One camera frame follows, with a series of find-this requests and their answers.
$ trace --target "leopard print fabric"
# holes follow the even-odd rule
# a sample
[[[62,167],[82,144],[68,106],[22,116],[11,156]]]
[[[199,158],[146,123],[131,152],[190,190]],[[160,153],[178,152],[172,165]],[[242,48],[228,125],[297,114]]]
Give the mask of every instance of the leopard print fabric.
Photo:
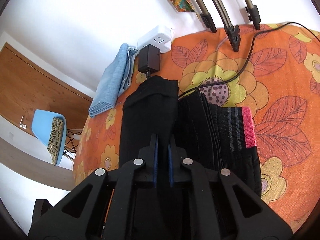
[[[48,152],[51,155],[52,164],[57,165],[58,154],[61,145],[64,122],[60,118],[54,117],[52,120],[51,134],[48,143]]]

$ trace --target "orange floral tablecloth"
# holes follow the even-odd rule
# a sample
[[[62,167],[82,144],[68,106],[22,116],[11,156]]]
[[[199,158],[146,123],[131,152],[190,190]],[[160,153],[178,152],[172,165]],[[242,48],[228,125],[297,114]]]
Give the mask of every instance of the orange floral tablecloth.
[[[261,29],[277,25],[262,25]],[[174,40],[157,73],[178,80],[180,93],[213,77],[226,80],[243,66],[256,32],[242,25],[239,52],[223,29]],[[79,184],[98,167],[118,168],[122,107],[145,75],[135,71],[116,107],[88,117],[74,163]],[[249,106],[255,122],[262,199],[295,232],[320,197],[320,43],[295,26],[258,36],[246,70],[228,83],[220,106]]]

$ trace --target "black power adapter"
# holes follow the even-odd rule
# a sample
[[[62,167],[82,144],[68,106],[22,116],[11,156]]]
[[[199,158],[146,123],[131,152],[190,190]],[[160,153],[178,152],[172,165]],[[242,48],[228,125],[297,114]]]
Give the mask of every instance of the black power adapter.
[[[160,50],[149,44],[140,50],[138,54],[138,71],[145,73],[149,78],[152,73],[160,70]]]

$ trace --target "pink knit trim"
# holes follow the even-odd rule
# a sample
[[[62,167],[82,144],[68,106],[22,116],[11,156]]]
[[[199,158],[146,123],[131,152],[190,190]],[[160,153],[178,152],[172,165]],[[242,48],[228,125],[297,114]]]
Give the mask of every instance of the pink knit trim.
[[[257,146],[253,119],[250,108],[247,106],[242,107],[242,119],[244,127],[245,146],[247,147],[247,149],[253,146]]]

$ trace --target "electrical outlet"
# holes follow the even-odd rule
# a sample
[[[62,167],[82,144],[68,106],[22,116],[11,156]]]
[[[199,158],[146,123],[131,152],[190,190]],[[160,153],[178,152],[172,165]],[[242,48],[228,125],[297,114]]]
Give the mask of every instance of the electrical outlet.
[[[161,53],[165,53],[171,50],[172,41],[173,29],[165,25],[158,25],[138,39],[137,49],[140,50],[143,47],[151,44],[160,49]]]

